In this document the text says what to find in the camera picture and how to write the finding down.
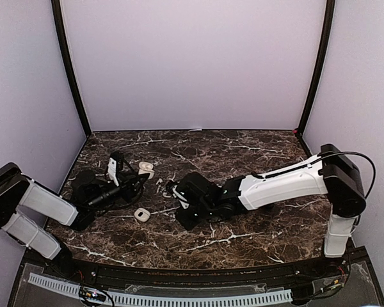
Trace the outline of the white earbud charging case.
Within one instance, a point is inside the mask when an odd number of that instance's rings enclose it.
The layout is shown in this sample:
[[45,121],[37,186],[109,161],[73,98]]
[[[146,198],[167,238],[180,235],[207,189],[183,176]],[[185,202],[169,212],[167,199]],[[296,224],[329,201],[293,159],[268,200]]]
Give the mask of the white earbud charging case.
[[138,174],[139,175],[148,175],[148,179],[152,179],[155,175],[154,165],[146,161],[140,161],[138,164]]

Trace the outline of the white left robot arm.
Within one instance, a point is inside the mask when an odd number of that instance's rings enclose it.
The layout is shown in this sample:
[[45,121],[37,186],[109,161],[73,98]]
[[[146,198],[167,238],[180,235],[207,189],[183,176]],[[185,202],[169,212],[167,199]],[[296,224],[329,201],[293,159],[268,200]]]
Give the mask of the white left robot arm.
[[140,162],[138,170],[129,167],[124,171],[128,165],[121,152],[113,152],[104,179],[90,169],[81,171],[71,183],[71,197],[64,199],[23,174],[15,163],[5,164],[0,168],[0,230],[35,250],[62,278],[73,278],[78,269],[69,248],[20,208],[34,210],[75,231],[85,230],[97,217],[125,209],[142,196],[144,183],[154,176],[154,167]]

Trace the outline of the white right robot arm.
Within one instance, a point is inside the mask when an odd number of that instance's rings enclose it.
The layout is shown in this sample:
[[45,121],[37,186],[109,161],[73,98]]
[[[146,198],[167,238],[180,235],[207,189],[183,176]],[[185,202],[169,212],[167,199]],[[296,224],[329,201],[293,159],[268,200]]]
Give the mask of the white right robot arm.
[[339,266],[339,257],[356,222],[366,208],[360,170],[333,144],[291,166],[263,174],[251,173],[228,179],[222,186],[192,172],[178,182],[169,181],[166,192],[179,202],[176,220],[192,230],[205,220],[225,221],[279,201],[325,195],[332,208],[324,238],[324,255],[314,263],[314,272],[328,277]]

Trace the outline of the black front table rail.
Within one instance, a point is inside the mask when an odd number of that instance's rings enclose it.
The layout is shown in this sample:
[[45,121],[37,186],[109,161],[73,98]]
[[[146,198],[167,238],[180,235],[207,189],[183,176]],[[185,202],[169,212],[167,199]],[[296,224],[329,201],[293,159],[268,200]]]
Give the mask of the black front table rail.
[[169,270],[96,264],[73,260],[80,270],[71,278],[102,289],[123,289],[129,285],[159,287],[231,287],[265,284],[271,287],[308,287],[313,281],[341,275],[347,264],[369,261],[364,247],[349,248],[344,258],[311,258],[297,262],[240,269]]

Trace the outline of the left black frame post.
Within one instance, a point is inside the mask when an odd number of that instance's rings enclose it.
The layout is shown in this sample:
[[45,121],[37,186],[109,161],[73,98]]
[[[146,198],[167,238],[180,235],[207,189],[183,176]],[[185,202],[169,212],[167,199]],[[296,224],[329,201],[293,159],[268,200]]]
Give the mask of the left black frame post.
[[79,121],[81,123],[81,126],[83,128],[86,138],[88,138],[91,136],[92,130],[90,127],[90,123],[88,121],[88,117],[86,115],[86,111],[84,110],[83,100],[79,92],[79,86],[78,86],[76,75],[74,72],[70,50],[68,48],[67,33],[65,30],[65,25],[63,20],[61,1],[51,0],[51,7],[52,7],[54,25],[56,28],[58,45],[60,48],[61,58],[63,61],[63,66],[64,66],[65,74],[67,77],[68,85],[70,88],[70,92],[72,94],[72,98],[77,111],[77,115],[79,117]]

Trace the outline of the black frame post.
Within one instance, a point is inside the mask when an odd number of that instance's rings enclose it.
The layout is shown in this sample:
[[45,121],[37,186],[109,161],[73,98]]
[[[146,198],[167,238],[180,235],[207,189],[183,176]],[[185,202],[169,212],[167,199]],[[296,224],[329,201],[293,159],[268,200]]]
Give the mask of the black frame post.
[[65,25],[63,20],[61,1],[51,0],[51,7],[52,7],[54,25],[56,28],[58,45],[60,48],[61,58],[63,61],[63,66],[64,66],[65,74],[67,77],[68,85],[70,88],[70,92],[72,94],[72,98],[77,111],[77,115],[79,117],[79,121],[81,123],[81,126],[83,128],[86,138],[88,138],[91,136],[92,130],[90,127],[90,123],[88,121],[88,117],[86,115],[86,111],[84,110],[83,100],[79,92],[79,86],[78,86],[76,75],[74,72],[70,50],[68,48],[67,33],[65,30]]
[[317,50],[316,62],[313,69],[310,86],[308,89],[305,105],[301,114],[300,122],[296,129],[296,135],[298,139],[303,137],[305,129],[307,127],[308,119],[314,105],[314,101],[317,95],[317,89],[321,80],[321,74],[323,72],[324,62],[326,59],[326,53],[328,50],[328,44],[330,40],[330,34],[332,30],[333,16],[335,11],[335,0],[327,0],[324,11],[323,26],[321,31],[321,37],[319,41],[319,47]]

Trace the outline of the right black frame post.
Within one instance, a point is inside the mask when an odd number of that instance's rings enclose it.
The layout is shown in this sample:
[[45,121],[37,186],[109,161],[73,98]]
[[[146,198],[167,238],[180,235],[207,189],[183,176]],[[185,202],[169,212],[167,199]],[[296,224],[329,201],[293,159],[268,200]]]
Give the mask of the right black frame post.
[[319,41],[319,47],[317,50],[316,62],[313,69],[310,86],[308,89],[305,105],[301,114],[300,122],[296,129],[296,135],[298,139],[303,137],[305,129],[307,127],[308,119],[314,105],[314,101],[317,95],[317,89],[321,80],[321,74],[323,72],[324,62],[326,59],[326,53],[328,50],[328,44],[330,40],[330,34],[332,30],[333,16],[335,11],[335,0],[327,0],[324,11],[323,26],[321,31],[321,37]]

